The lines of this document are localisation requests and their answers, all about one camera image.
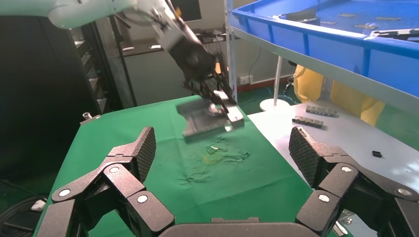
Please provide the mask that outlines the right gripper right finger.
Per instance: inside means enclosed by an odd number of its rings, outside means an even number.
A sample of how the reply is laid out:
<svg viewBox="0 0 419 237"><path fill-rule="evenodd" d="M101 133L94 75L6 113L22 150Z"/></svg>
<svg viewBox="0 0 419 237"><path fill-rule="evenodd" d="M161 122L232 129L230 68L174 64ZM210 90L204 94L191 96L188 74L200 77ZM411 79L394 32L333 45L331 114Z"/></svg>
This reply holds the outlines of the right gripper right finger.
<svg viewBox="0 0 419 237"><path fill-rule="evenodd" d="M317 142L292 128L290 156L313 193L296 222L325 237L344 210L355 213L379 237L419 234L419 195L413 189L372 172L341 147Z"/></svg>

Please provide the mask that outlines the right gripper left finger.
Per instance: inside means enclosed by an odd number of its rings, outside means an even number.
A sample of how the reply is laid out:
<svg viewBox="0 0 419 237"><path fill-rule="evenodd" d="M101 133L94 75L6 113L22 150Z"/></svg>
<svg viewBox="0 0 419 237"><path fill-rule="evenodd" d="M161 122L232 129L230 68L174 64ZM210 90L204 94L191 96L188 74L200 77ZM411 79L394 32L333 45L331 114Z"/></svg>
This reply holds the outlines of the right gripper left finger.
<svg viewBox="0 0 419 237"><path fill-rule="evenodd" d="M115 211L137 237L157 237L174 215L144 185L156 153L155 131L114 147L93 171L57 189L40 223L39 237L86 237Z"/></svg>

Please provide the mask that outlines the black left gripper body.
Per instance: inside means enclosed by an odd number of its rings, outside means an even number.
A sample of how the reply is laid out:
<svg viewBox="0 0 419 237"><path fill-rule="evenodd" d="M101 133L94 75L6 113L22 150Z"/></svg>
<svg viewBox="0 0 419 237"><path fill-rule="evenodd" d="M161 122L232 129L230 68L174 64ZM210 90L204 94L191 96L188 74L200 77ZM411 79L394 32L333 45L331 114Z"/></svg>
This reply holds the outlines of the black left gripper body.
<svg viewBox="0 0 419 237"><path fill-rule="evenodd" d="M215 70L215 57L196 40L183 36L169 51L187 81L204 81Z"/></svg>

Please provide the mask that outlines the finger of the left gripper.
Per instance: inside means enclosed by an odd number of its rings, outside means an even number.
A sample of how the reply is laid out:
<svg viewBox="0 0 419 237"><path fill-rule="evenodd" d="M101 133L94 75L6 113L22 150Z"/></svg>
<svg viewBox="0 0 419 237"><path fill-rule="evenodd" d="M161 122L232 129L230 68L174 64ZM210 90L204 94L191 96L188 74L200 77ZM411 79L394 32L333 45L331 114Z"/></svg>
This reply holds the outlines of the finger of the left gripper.
<svg viewBox="0 0 419 237"><path fill-rule="evenodd" d="M227 96L226 96L226 94L222 91L222 89L219 87L219 85L218 85L218 83L217 83L217 81L216 81L216 86L217 86L217 88L220 88L221 90L211 90L211 88L207 85L207 81L202 81L202 82L199 82L198 84L199 84L199 88L195 88L195 86L193 86L192 84L193 84L194 82L193 81L185 81L183 84L182 84L182 87L183 88L185 88L185 89L187 89L187 90L189 90L189 91L191 91L193 94L196 94L196 95L199 95L199 96L201 96L203 99L208 99L208 100L210 100L211 101L211 96L212 96L212 93L213 92L215 92L215 94L216 95L218 95L221 99L224 99L223 100L223 102L225 103L224 105L219 105L222 109L223 109L223 111L225 112L225 113L228 113L228 108L227 108L227 104L228 104L228 101L227 101Z"/></svg>
<svg viewBox="0 0 419 237"><path fill-rule="evenodd" d="M237 105L237 102L233 98L233 89L229 85L229 74L228 70L223 67L215 67L212 73L213 77L216 79L219 87L222 89L222 91L227 96L227 101L230 104ZM218 95L215 94L215 92L212 93L211 96L211 102L218 104L218 105L224 105L223 102L224 99L221 99Z"/></svg>

